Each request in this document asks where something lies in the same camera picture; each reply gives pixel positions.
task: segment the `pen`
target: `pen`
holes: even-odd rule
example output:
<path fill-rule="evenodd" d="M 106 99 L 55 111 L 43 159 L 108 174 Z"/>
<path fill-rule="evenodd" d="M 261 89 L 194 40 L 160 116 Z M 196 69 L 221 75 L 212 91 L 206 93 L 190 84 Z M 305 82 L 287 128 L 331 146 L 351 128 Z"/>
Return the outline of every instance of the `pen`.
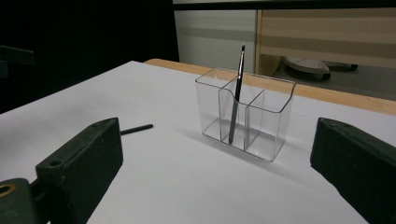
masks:
<path fill-rule="evenodd" d="M 242 45 L 241 59 L 238 66 L 238 78 L 236 79 L 235 100 L 233 101 L 233 114 L 231 117 L 230 135 L 228 143 L 233 143 L 233 133 L 235 132 L 236 114 L 238 112 L 239 95 L 241 94 L 242 77 L 244 75 L 245 44 Z"/>
<path fill-rule="evenodd" d="M 135 127 L 135 128 L 132 128 L 132 129 L 127 129 L 127 130 L 121 131 L 120 134 L 124 135 L 124 134 L 127 134 L 127 133 L 136 133 L 136 132 L 140 132 L 140 131 L 143 131 L 143 130 L 146 130 L 146 129 L 150 129 L 152 127 L 154 127 L 154 125 L 146 124 L 146 125 L 143 125 L 143 126 L 139 126 L 139 127 Z"/>

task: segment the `table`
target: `table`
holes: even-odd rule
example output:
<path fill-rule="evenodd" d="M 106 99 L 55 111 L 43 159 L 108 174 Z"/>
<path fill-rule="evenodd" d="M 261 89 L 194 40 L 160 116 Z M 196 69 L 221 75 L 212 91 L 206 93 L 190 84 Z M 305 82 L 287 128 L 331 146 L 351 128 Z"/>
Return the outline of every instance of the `table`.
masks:
<path fill-rule="evenodd" d="M 0 180 L 35 166 L 88 125 L 113 117 L 124 163 L 90 223 L 365 223 L 309 156 L 318 117 L 396 146 L 396 117 L 296 95 L 287 143 L 272 163 L 201 135 L 194 80 L 202 67 L 129 62 L 0 115 Z M 175 69 L 196 69 L 195 74 Z"/>

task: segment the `transparent container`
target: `transparent container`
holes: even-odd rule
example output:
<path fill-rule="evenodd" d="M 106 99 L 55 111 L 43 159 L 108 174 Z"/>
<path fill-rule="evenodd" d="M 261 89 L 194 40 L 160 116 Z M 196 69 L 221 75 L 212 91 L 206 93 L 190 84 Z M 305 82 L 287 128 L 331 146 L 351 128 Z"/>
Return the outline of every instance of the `transparent container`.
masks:
<path fill-rule="evenodd" d="M 236 71 L 215 68 L 195 80 L 202 133 L 273 161 L 285 144 L 295 83 L 245 73 L 238 102 L 233 95 L 236 78 Z"/>

